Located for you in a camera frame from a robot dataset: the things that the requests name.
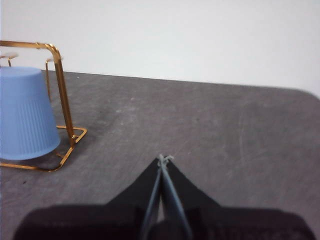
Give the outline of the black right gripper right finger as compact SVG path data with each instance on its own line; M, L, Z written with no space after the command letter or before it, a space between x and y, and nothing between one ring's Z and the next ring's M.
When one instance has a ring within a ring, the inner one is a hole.
M279 209L223 206L195 186L172 162L161 158L163 186L176 217L192 240L314 240L299 215Z

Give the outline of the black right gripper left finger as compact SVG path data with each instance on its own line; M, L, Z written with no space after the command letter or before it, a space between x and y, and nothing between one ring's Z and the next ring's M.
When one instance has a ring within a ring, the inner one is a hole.
M53 205L31 211L15 240L140 240L157 221L161 172L154 159L105 204Z

